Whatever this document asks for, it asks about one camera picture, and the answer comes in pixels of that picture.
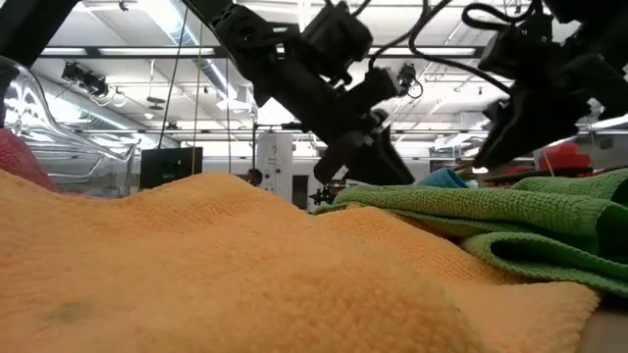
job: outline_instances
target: cable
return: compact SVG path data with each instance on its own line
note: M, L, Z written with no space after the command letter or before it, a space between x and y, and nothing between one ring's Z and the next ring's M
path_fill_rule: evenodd
M55 98L53 100L56 100L57 98L61 97L62 95L64 95L64 93L66 93L70 88L72 88L73 85L77 84L76 82L72 82L70 84L68 84L62 91L61 93L57 94L55 96Z
M364 0L364 2L362 2L362 5L360 5L360 7L358 7L357 10L355 10L351 15L353 17L360 16L360 14L362 14L364 9L366 9L369 6L369 4L371 4L371 0Z
M441 1L435 8L434 10L430 11L430 13L425 16L424 21L419 20L419 23L417 24L417 26L414 28L414 30L410 33L409 36L409 47L410 47L410 51L416 55L418 58L427 60L427 61L431 61L437 64L442 64L442 65L448 65L451 66L453 68L457 68L457 69L461 69L463 71L466 71L469 74L473 74L477 77L483 78L485 81L487 81L488 83L494 85L495 87L501 89L502 91L504 91L505 93L509 93L510 92L510 88L499 82L497 79L495 79L494 77L490 76L489 74L481 71L480 69L477 68L473 68L458 62L454 62L452 60L448 60L448 59L443 59L443 58L439 58L439 57L435 57L432 55L427 55L424 54L422 52L420 52L417 48L416 48L416 38L418 37L419 33L421 32L421 30L427 25L427 23L433 19L445 6L447 6L452 0L443 0ZM428 6L428 0L423 0L423 7Z
M108 106L108 105L111 103L111 99L109 99L109 101L108 101L107 103L100 103L100 102L98 102L98 101L96 100L96 98L94 98L94 96L92 96L92 95L89 95L89 100L90 100L90 101L92 101L92 102L94 102L94 103L96 103L96 105L97 105L98 107L106 107L106 106Z
M414 81L419 85L419 87L421 87L421 94L419 94L418 96L413 96L408 91L407 96L412 98L412 99L419 99L419 98L421 98L423 96L423 93L425 92L425 88L423 87L423 83L419 82L418 79L415 78Z
M375 61L382 56L382 54L395 47L397 44L401 43L402 41L408 39L410 37L410 35L412 35L412 33L414 31L417 31L417 28L419 28L419 26L421 25L421 23L427 19L427 17L430 15L430 5L428 4L427 1L423 1L423 6L421 7L421 16L419 17L419 20L417 20L416 24L414 24L412 26L412 28L404 33L402 36L400 36L399 38L392 40L391 42L389 42L388 44L384 45L383 47L381 47L378 51L375 52L375 54L373 54L373 56L371 57L371 59L369 60L369 70L373 70L373 68L375 68Z
M166 110L164 111L164 122L161 124L161 133L159 134L159 144L157 149L161 149L161 143L166 133L166 121L168 120L168 112L170 110L170 97L173 95L173 88L175 87L175 78L177 77L177 69L179 68L179 57L181 55L181 48L183 46L183 37L185 35L185 25L187 24L187 14L189 8L185 7L185 15L183 16L183 25L181 26L181 37L179 38L179 48L177 49L177 59L175 60L175 68L173 69L173 77L170 81L170 88L168 90L168 100L166 101Z
M507 23L507 25L473 19L469 15L469 13L474 10L482 11L490 15L493 15L499 20L502 20L505 23ZM499 30L503 30L504 28L510 25L515 25L517 23L520 23L526 20L527 18L532 16L534 13L542 13L542 12L543 12L543 3L541 2L541 0L532 0L532 3L530 4L526 12L519 16L509 16L501 12L500 10L498 10L496 7L488 5L488 4L474 3L474 4L467 5L464 8L464 10L462 10L462 22L476 29L499 31Z
M548 158L548 154L546 153L546 149L543 148L541 150L541 153L543 153L543 158L545 158L546 163L548 164L549 173L551 174L552 177L556 177L556 175L553 173L553 168L551 167L550 158Z
M203 29L205 27L204 23L200 24L200 38L198 43L198 62L200 62L203 58ZM196 104L194 106L194 135L192 137L192 175L196 172L196 128L198 126L198 106L200 103L200 68L196 72Z
M115 102L116 96L119 96L119 95L121 95L121 96L123 96L123 97L125 98L125 99L122 101L122 103L116 103L116 102ZM117 108L122 108L122 107L124 107L125 105L127 105L127 101L128 101L128 100L129 100L129 98L127 97L127 94L126 94L125 92L120 92L120 91L118 91L118 88L116 88L116 93L114 93L114 95L113 95L113 96L111 96L111 101L110 101L109 103L111 103L114 107L117 107Z

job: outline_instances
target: black monitor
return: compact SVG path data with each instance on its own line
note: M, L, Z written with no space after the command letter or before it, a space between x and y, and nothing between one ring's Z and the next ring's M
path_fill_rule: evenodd
M194 174L203 172L203 148L196 147L192 157L192 148L168 148L143 150L141 152L141 170L139 188L149 189L170 181L190 177L192 160Z

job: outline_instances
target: fabric texture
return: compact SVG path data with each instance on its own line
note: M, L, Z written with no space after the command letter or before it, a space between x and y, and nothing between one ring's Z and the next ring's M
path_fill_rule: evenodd
M0 172L0 203L12 353L571 353L599 301L381 210L314 217L235 176L94 200Z
M6 128L0 128L0 170L23 177L49 190L57 189L57 185L41 168L28 146Z
M458 237L469 253L513 274L628 297L627 185L628 170L535 177L512 190L360 186L319 213L382 208Z
M415 185L434 186L445 188L467 188L467 184L453 170L448 168L439 169L423 180L416 181Z

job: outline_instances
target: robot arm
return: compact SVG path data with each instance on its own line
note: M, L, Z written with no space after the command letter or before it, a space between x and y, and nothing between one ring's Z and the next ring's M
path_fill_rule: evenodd
M408 184L410 171L383 128L386 113L372 108L399 95L396 78L376 68L352 89L347 68L368 54L373 37L344 2L327 5L299 33L272 24L229 0L183 0L215 33L238 71L253 83L256 102L271 97L328 145L315 177L329 182L347 166L346 177L372 184Z
M533 0L536 10L519 25L480 23L465 10L468 25L497 30L478 68L515 81L510 99L485 112L494 128L475 167L499 166L577 133L578 120L591 114L592 98L603 105L601 120L628 113L628 2L544 2L554 16L543 13L541 0ZM554 18L582 25L565 42L555 43Z

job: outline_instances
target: clear plastic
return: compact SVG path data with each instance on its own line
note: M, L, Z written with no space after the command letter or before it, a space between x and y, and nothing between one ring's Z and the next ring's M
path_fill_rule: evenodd
M0 93L4 128L26 143L59 190L107 198L129 195L136 144L119 154L64 128L52 117L37 78L2 57Z

